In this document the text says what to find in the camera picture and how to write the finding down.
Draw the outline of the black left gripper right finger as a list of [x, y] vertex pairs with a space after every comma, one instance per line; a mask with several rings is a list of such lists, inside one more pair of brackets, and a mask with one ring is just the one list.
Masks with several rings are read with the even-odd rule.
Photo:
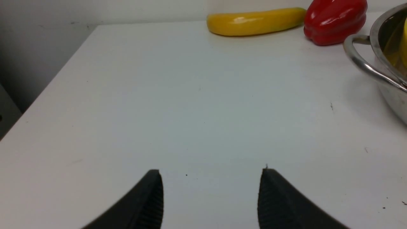
[[347, 229], [276, 170], [264, 168], [258, 194], [260, 229]]

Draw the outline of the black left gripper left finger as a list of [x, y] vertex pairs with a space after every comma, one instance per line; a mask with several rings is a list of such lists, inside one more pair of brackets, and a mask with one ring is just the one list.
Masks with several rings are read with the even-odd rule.
[[160, 229], [164, 186], [159, 170], [149, 170], [120, 200], [84, 229]]

